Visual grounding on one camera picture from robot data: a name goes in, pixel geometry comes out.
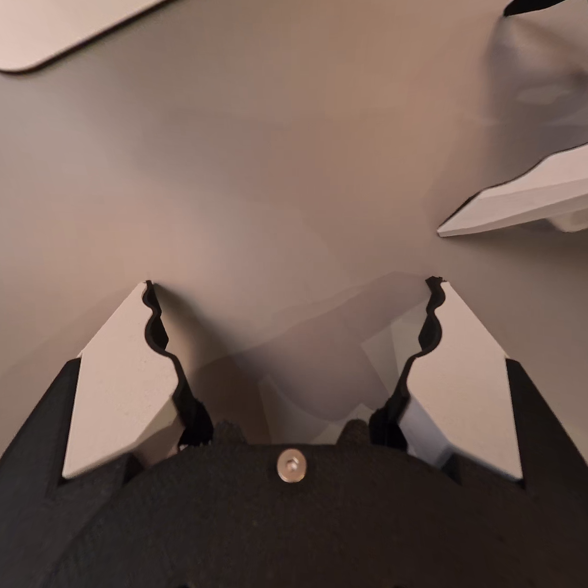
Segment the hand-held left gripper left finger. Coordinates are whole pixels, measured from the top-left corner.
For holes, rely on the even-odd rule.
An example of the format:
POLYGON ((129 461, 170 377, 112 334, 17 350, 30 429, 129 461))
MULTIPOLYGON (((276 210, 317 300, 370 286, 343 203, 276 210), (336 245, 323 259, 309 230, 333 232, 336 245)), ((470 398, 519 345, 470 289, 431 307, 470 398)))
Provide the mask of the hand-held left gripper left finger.
POLYGON ((140 282, 78 354, 65 479, 123 455, 148 468, 212 440, 209 413, 166 349, 161 316, 155 285, 140 282))

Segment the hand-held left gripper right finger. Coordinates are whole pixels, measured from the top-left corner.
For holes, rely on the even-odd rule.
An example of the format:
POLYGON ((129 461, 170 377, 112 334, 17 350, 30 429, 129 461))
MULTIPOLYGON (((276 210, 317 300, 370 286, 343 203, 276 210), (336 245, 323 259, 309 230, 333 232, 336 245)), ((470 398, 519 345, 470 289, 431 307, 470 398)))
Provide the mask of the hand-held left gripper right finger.
POLYGON ((426 279, 430 298, 391 397, 369 419, 371 444, 444 469, 465 458, 521 481, 507 355, 442 277, 426 279))

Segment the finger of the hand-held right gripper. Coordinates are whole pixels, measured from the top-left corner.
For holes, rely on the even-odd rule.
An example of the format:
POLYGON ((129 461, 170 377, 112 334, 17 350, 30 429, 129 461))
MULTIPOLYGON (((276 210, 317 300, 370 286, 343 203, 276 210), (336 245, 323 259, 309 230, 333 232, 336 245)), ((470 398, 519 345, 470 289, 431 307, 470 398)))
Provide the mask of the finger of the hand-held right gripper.
POLYGON ((511 1, 503 10, 503 17, 537 12, 563 3, 564 1, 511 1))
POLYGON ((437 234, 469 235, 542 220, 561 232, 587 229, 587 144, 551 154, 519 177, 476 193, 437 234))

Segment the white board with black edge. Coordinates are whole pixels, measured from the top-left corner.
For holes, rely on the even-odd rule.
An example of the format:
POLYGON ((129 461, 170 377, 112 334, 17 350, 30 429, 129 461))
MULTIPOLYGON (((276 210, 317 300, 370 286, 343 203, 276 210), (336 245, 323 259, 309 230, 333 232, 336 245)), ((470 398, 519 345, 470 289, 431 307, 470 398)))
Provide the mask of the white board with black edge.
POLYGON ((163 1, 1 1, 1 72, 34 70, 163 1))

